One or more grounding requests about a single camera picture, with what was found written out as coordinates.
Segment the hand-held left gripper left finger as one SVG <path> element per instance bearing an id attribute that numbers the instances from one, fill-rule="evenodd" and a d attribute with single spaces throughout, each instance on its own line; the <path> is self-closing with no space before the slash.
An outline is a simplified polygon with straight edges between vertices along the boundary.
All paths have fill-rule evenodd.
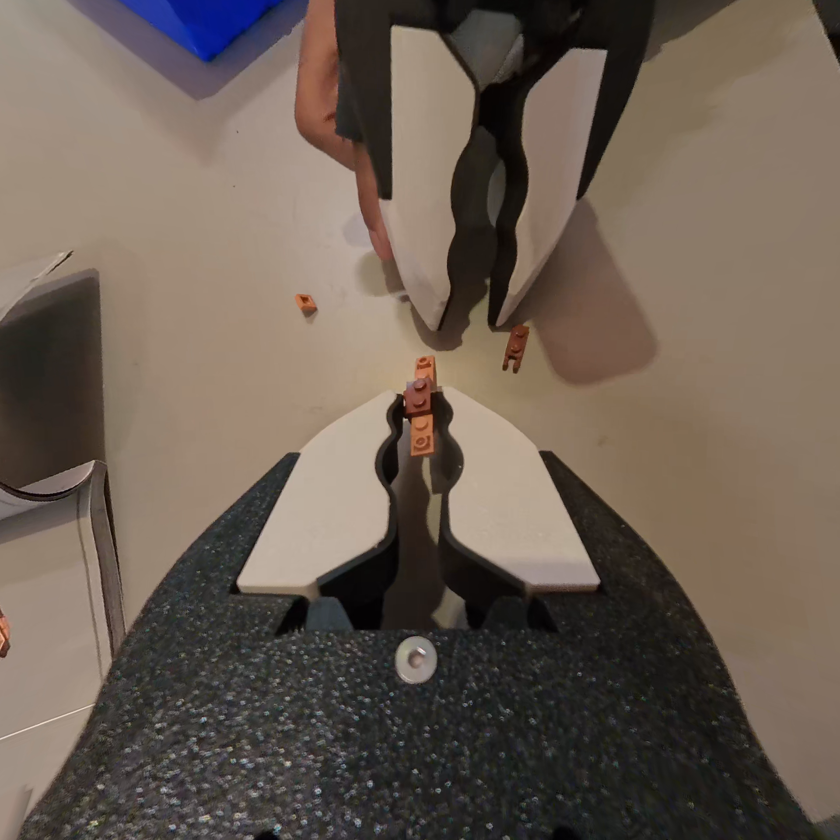
<path id="1" fill-rule="evenodd" d="M 237 578 L 246 594 L 374 598 L 396 575 L 402 400 L 385 391 L 301 450 Z"/>

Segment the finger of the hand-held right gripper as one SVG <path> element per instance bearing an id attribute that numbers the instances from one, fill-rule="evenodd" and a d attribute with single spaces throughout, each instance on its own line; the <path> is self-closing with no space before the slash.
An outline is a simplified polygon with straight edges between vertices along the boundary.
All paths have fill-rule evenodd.
<path id="1" fill-rule="evenodd" d="M 572 48 L 521 97 L 507 137 L 489 322 L 504 324 L 552 255 L 578 202 L 605 49 Z"/>
<path id="2" fill-rule="evenodd" d="M 436 31 L 391 29 L 392 196 L 381 213 L 403 286 L 432 331 L 454 287 L 484 277 L 484 134 L 479 89 Z"/>

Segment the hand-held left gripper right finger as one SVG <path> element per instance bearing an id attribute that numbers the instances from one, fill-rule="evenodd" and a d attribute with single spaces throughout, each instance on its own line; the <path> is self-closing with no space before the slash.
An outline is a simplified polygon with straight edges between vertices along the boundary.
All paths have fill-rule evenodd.
<path id="1" fill-rule="evenodd" d="M 594 592 L 601 580 L 535 444 L 452 386 L 436 411 L 438 557 L 462 598 Z"/>

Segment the brown brick assembly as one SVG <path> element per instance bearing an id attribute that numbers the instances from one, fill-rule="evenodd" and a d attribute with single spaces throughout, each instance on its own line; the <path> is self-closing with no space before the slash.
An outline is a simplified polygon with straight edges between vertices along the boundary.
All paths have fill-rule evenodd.
<path id="1" fill-rule="evenodd" d="M 433 455 L 435 451 L 435 429 L 434 418 L 438 412 L 440 398 L 438 396 L 436 360 L 433 355 L 424 355 L 416 359 L 414 376 L 411 381 L 429 377 L 436 383 L 436 393 L 433 397 L 433 413 L 428 416 L 417 417 L 414 420 L 407 420 L 410 423 L 411 456 L 423 457 Z"/>

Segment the dark brown small brick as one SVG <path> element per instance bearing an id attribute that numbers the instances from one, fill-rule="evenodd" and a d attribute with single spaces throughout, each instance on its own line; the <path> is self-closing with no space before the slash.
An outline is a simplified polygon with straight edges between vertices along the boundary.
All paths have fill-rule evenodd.
<path id="1" fill-rule="evenodd" d="M 435 393 L 436 383 L 427 376 L 408 382 L 403 393 L 405 417 L 412 421 L 431 415 Z"/>

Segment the blue plastic bin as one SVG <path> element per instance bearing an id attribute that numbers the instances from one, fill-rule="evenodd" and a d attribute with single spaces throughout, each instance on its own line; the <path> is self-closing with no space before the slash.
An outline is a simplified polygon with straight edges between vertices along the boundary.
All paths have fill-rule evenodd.
<path id="1" fill-rule="evenodd" d="M 208 62 L 281 1 L 121 1 L 177 45 Z"/>

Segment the brick instruction booklet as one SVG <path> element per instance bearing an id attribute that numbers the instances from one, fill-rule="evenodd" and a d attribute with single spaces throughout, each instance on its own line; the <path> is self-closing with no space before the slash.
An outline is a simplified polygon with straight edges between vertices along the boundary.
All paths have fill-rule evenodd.
<path id="1" fill-rule="evenodd" d="M 72 250 L 2 270 L 2 320 Z M 106 462 L 2 484 L 2 796 L 37 797 L 83 729 L 125 635 Z"/>

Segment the grey desk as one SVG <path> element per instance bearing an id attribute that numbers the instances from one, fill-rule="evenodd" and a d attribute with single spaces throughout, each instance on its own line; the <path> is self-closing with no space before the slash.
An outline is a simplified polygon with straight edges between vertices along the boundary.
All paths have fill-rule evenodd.
<path id="1" fill-rule="evenodd" d="M 838 65 L 811 2 L 663 2 L 523 302 L 417 327 L 348 171 L 293 118 L 299 3 L 204 65 L 117 3 L 2 2 L 2 268 L 100 276 L 131 622 L 279 457 L 404 383 L 551 449 L 654 549 L 810 817 L 838 813 Z M 318 312 L 303 316 L 295 295 Z"/>

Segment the brown clip plate brick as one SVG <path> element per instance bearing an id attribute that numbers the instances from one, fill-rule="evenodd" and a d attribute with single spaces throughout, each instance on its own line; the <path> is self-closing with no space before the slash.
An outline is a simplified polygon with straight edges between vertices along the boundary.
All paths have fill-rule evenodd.
<path id="1" fill-rule="evenodd" d="M 530 327 L 520 323 L 514 325 L 508 335 L 505 353 L 503 355 L 501 369 L 519 373 L 522 359 L 529 341 Z"/>

